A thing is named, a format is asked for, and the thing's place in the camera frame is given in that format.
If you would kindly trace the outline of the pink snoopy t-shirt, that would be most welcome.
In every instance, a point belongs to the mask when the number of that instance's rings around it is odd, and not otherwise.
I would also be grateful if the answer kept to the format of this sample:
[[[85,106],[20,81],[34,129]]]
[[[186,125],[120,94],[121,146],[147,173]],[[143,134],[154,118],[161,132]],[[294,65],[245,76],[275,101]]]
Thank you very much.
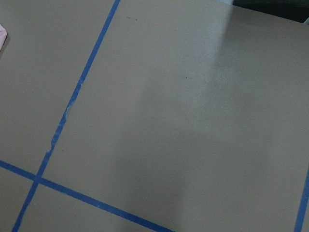
[[[0,25],[0,50],[2,49],[6,38],[7,38],[7,30],[2,25]]]

